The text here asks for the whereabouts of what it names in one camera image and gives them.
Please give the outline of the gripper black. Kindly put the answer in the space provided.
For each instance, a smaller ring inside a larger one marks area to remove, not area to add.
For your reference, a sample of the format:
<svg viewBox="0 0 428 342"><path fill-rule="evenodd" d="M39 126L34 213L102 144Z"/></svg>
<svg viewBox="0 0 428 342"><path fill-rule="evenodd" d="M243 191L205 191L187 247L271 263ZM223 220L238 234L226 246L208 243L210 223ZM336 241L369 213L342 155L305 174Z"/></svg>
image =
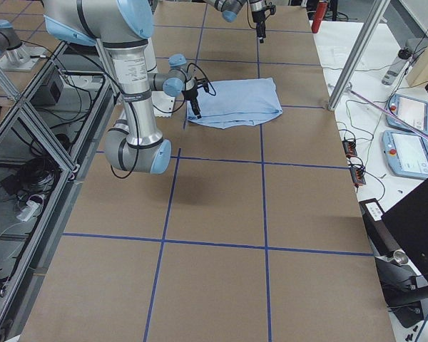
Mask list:
<svg viewBox="0 0 428 342"><path fill-rule="evenodd" d="M198 100L197 100L197 97L198 97L198 86L197 86L197 84L192 85L188 89L183 90L182 94L183 94L184 100L190 101L190 106L191 106L191 109L193 111L194 116L197 119L202 118L202 115L200 112L200 107L199 107Z"/></svg>
<svg viewBox="0 0 428 342"><path fill-rule="evenodd" d="M256 34L259 43L264 43L266 38L266 13L264 10L252 12L253 22L256 24Z"/></svg>

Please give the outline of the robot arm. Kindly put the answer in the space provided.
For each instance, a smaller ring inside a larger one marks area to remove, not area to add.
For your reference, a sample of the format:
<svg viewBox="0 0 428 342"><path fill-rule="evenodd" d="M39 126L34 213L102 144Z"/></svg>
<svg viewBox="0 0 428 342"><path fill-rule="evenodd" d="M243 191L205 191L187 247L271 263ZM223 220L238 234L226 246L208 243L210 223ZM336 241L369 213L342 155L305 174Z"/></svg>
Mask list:
<svg viewBox="0 0 428 342"><path fill-rule="evenodd" d="M111 79L124 101L124 115L107 132L105 154L110 165L128 172L162 174L171 143L156 125L152 92L182 94L200 115L198 81L185 57L170 57L168 73L148 73L145 49L153 35L153 13L147 1L44 1L46 30L69 43L101 42L113 65Z"/></svg>
<svg viewBox="0 0 428 342"><path fill-rule="evenodd" d="M259 43L266 39L266 24L269 16L275 14L276 7L272 2L263 0L207 0L208 5L222 14L225 21L231 23L238 17L240 10L247 6L247 20L250 29L254 30Z"/></svg>

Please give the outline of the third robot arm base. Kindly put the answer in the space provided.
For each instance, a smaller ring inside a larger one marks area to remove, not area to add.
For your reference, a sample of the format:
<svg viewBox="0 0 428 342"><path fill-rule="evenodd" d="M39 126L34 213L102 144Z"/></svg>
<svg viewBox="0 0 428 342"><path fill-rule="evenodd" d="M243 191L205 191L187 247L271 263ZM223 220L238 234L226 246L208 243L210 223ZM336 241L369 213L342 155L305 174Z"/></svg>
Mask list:
<svg viewBox="0 0 428 342"><path fill-rule="evenodd" d="M11 23L0 19L0 68L4 71L31 71L41 57L44 47L29 47L18 36Z"/></svg>

